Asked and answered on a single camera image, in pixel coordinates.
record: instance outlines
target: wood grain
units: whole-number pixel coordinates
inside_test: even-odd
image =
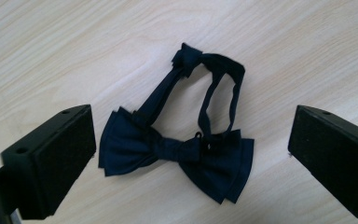
[[[237,204],[219,205],[159,161],[105,178],[92,159],[57,213],[24,223],[358,223],[287,143],[297,105],[358,125],[358,1],[0,1],[0,152],[59,111],[91,104],[96,139],[112,110],[137,109],[182,42],[241,62],[234,128],[255,138]],[[175,87],[155,127],[187,139],[211,82]],[[227,126],[232,81],[209,114]]]

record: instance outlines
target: bow tie wing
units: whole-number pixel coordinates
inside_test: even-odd
[[[145,132],[132,123],[131,113],[122,107],[113,112],[100,145],[99,167],[104,168],[105,175],[124,175],[157,159]]]
[[[220,147],[205,150],[199,163],[181,162],[180,166],[215,201],[227,198],[235,203],[250,174],[253,146],[253,139],[241,139],[241,132],[233,131]]]

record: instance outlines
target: bow tie neck strap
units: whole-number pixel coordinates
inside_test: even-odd
[[[234,124],[235,112],[237,108],[238,99],[240,97],[241,84],[245,74],[245,68],[237,62],[228,57],[219,54],[204,54],[201,61],[205,66],[212,71],[213,81],[206,92],[199,116],[199,126],[204,133],[205,138],[210,142],[220,142],[231,131]],[[222,77],[228,74],[234,81],[233,96],[229,107],[229,125],[225,132],[219,135],[213,135],[211,131],[211,122],[209,120],[207,109],[211,102],[212,95],[216,90]]]
[[[156,121],[175,84],[183,77],[190,77],[194,68],[200,64],[201,55],[201,51],[182,44],[182,48],[172,59],[172,71],[159,83],[141,108],[133,113],[133,119],[138,125],[147,128]]]

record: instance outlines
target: black plastic block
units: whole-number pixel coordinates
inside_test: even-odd
[[[299,105],[289,151],[358,217],[358,126],[330,112]]]
[[[91,107],[81,105],[55,115],[6,149],[7,184],[18,191],[22,219],[52,216],[95,148]]]

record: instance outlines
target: bow tie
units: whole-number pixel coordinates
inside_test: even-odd
[[[177,161],[186,175],[207,195],[221,203],[225,198],[236,202],[249,177],[253,159],[253,139],[241,138],[231,131],[244,69],[239,63],[218,54],[202,54],[183,44],[174,56],[172,71],[162,80],[138,111],[120,108],[113,111],[103,130],[99,167],[105,175],[124,175],[157,160]],[[189,77],[203,63],[213,73],[199,116],[203,132],[187,141],[163,137],[151,125],[176,82]],[[223,133],[212,134],[206,113],[217,84],[224,74],[234,82],[229,109],[230,124]]]

